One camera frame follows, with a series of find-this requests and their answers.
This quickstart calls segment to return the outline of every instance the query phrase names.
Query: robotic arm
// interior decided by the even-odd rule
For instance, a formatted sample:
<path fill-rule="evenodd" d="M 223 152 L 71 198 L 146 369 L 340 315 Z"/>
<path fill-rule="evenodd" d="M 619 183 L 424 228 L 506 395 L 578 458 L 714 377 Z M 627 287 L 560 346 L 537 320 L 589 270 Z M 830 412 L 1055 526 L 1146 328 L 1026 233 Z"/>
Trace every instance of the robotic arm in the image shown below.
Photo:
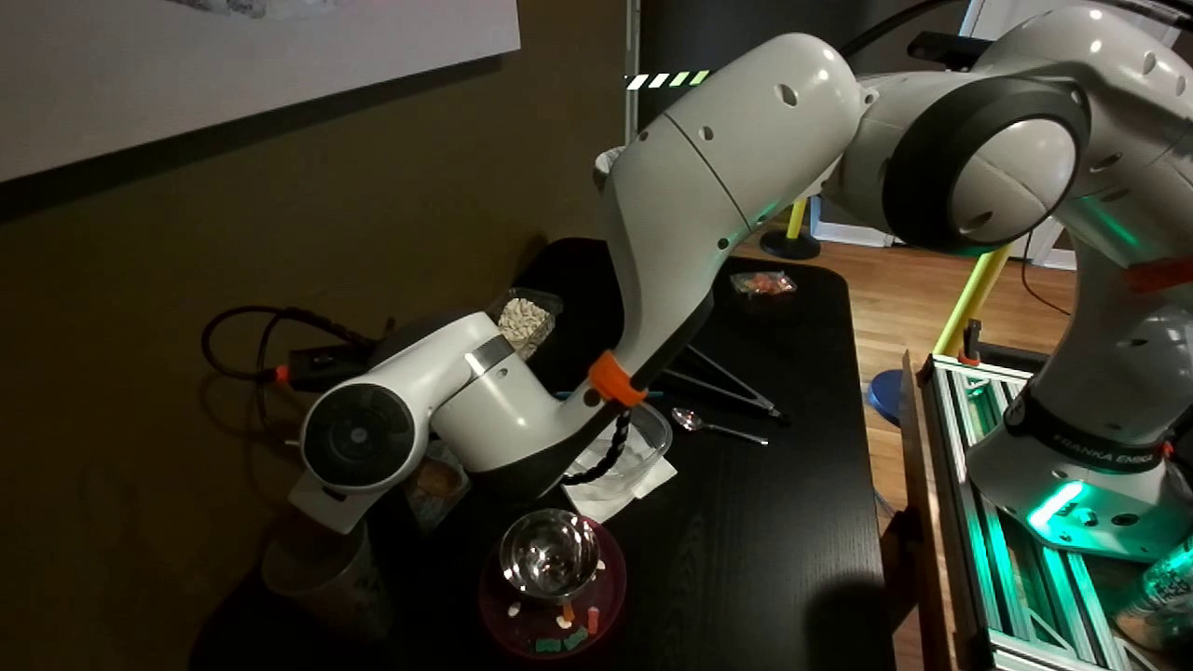
<path fill-rule="evenodd" d="M 640 385 L 737 237 L 821 186 L 914 244 L 999 244 L 1055 211 L 1080 304 L 970 475 L 1049 544 L 1152 557 L 1193 529 L 1160 446 L 1193 407 L 1193 292 L 1132 294 L 1126 270 L 1193 253 L 1189 88 L 1177 57 L 1100 6 L 1039 16 L 964 74 L 856 83 L 824 42 L 775 36 L 610 159 L 599 206 L 627 331 L 606 364 Z M 350 529 L 427 429 L 470 474 L 528 474 L 537 494 L 621 401 L 591 380 L 550 400 L 478 313 L 309 411 L 294 502 Z"/>

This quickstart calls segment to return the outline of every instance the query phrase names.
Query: black table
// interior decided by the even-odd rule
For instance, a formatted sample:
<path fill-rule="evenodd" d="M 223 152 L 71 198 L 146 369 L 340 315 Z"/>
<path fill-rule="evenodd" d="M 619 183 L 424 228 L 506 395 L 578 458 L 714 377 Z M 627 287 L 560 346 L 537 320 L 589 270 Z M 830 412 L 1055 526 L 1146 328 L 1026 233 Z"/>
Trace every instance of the black table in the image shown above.
<path fill-rule="evenodd" d="M 598 270 L 560 268 L 589 274 L 589 292 L 606 274 L 599 253 Z M 770 395 L 785 422 L 665 387 L 660 401 L 767 431 L 770 446 L 714 431 L 670 446 L 680 475 L 606 526 L 631 562 L 619 628 L 570 666 L 893 666 L 845 283 L 824 268 L 783 270 L 799 294 L 742 298 L 721 278 L 693 343 Z M 395 641 L 340 649 L 247 581 L 195 666 L 514 666 L 478 621 L 478 569 L 517 510 L 473 493 L 448 526 L 416 531 L 390 494 L 371 531 L 401 610 Z"/>

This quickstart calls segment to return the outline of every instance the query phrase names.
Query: white board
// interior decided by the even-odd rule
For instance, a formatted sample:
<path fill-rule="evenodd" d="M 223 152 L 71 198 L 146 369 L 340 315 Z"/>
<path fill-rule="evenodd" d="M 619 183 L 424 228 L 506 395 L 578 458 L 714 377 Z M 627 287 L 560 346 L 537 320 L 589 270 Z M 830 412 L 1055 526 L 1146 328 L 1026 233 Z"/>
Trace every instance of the white board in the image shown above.
<path fill-rule="evenodd" d="M 517 46 L 514 0 L 5 0 L 0 183 Z"/>

